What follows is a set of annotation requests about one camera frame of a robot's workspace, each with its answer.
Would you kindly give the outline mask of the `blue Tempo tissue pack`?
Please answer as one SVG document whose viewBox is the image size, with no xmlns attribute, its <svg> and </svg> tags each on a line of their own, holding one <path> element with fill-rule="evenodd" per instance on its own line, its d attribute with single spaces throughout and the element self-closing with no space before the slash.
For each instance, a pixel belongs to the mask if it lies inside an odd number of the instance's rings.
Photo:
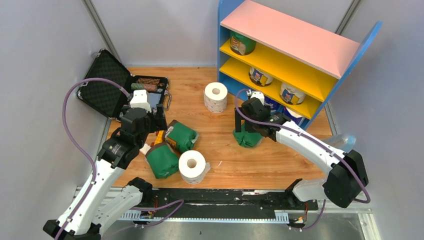
<svg viewBox="0 0 424 240">
<path fill-rule="evenodd" d="M 281 107 L 281 104 L 267 96 L 264 98 L 264 105 L 268 106 L 270 108 L 271 113 L 275 113 L 279 110 Z"/>
</svg>

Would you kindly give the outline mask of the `cream roll blue picture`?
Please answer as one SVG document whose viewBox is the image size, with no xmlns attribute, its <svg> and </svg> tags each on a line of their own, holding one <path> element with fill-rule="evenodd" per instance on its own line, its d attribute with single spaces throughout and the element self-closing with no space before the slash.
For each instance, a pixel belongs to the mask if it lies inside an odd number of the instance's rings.
<svg viewBox="0 0 424 240">
<path fill-rule="evenodd" d="M 274 80 L 272 76 L 253 66 L 250 68 L 248 76 L 254 84 L 261 87 L 269 86 Z"/>
</svg>

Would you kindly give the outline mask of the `cream roll brown band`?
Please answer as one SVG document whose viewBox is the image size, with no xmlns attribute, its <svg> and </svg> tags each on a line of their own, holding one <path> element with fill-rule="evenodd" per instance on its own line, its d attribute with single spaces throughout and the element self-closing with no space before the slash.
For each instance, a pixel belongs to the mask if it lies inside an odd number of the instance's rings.
<svg viewBox="0 0 424 240">
<path fill-rule="evenodd" d="M 286 83 L 281 84 L 279 95 L 289 105 L 299 105 L 303 103 L 306 97 L 304 92 Z"/>
</svg>

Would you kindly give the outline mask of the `plain green roll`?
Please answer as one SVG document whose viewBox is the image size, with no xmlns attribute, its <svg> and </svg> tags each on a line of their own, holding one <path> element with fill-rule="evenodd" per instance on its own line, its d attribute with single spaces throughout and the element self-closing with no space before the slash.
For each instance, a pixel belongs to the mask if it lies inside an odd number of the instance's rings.
<svg viewBox="0 0 424 240">
<path fill-rule="evenodd" d="M 245 56 L 252 53 L 257 42 L 235 31 L 230 32 L 230 49 L 238 55 Z"/>
</svg>

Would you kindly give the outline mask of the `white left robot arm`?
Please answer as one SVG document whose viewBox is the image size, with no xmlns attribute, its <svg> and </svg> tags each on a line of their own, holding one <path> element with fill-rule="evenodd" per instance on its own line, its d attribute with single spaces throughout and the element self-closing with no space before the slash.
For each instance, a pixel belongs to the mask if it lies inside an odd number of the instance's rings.
<svg viewBox="0 0 424 240">
<path fill-rule="evenodd" d="M 58 219 L 48 220 L 43 231 L 56 240 L 99 240 L 129 209 L 138 204 L 149 206 L 153 186 L 140 177 L 129 181 L 112 201 L 100 205 L 111 186 L 139 155 L 147 136 L 166 127 L 161 104 L 156 106 L 155 113 L 140 107 L 127 108 L 120 118 L 120 127 L 102 144 L 92 174 L 77 197 Z"/>
</svg>

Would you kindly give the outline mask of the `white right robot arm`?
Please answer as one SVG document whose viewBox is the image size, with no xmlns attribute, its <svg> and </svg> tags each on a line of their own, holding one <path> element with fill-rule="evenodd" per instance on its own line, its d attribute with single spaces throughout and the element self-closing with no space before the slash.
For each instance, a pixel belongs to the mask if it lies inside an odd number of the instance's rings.
<svg viewBox="0 0 424 240">
<path fill-rule="evenodd" d="M 296 180 L 285 195 L 286 204 L 298 209 L 307 201 L 329 200 L 340 208 L 352 202 L 368 204 L 371 196 L 366 190 L 369 183 L 362 155 L 333 147 L 309 134 L 281 112 L 271 113 L 257 97 L 251 97 L 234 109 L 236 131 L 259 133 L 265 138 L 290 147 L 317 166 L 324 178 Z"/>
</svg>

